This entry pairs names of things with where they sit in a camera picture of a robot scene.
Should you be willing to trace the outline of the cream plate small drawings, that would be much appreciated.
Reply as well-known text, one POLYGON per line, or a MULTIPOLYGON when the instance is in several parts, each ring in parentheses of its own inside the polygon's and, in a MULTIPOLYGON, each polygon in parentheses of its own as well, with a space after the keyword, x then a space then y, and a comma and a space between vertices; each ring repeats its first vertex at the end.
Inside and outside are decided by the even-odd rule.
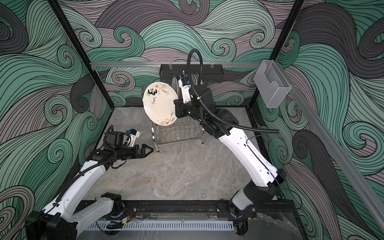
POLYGON ((144 110, 154 124, 169 126, 177 120, 174 104, 177 99, 178 95, 170 85, 155 82, 145 89, 144 110))

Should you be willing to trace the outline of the sunburst plate red green rim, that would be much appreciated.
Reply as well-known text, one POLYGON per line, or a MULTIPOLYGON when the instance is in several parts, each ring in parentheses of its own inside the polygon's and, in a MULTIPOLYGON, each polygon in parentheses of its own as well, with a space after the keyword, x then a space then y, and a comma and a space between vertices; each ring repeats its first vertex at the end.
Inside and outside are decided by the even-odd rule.
POLYGON ((179 82, 178 82, 178 78, 173 76, 172 77, 172 80, 171 80, 171 87, 172 89, 177 92, 178 89, 179 89, 179 82))

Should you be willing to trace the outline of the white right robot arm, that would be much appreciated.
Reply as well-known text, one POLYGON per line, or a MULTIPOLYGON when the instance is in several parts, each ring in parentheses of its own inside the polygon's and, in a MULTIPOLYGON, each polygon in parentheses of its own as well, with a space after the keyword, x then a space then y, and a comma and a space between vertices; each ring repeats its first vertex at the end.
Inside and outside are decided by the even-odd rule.
POLYGON ((240 126, 235 115, 216 106, 212 91, 205 85, 176 87, 178 98, 174 101, 177 117, 191 117, 199 122, 205 132, 223 143, 245 167, 251 181, 230 200, 230 211, 240 217, 244 210, 277 197, 286 172, 273 166, 255 147, 240 126))

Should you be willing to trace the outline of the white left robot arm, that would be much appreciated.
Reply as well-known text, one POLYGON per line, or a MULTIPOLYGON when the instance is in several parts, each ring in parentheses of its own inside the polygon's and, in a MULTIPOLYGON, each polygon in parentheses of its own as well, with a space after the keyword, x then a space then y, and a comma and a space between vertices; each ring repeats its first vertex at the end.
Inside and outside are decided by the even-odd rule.
POLYGON ((112 150, 94 150, 80 172, 43 210, 30 213, 25 220, 28 240, 75 240, 86 228, 105 215, 121 217, 122 197, 105 193, 93 204, 76 212, 85 194, 117 160, 146 158, 153 148, 142 144, 112 150))

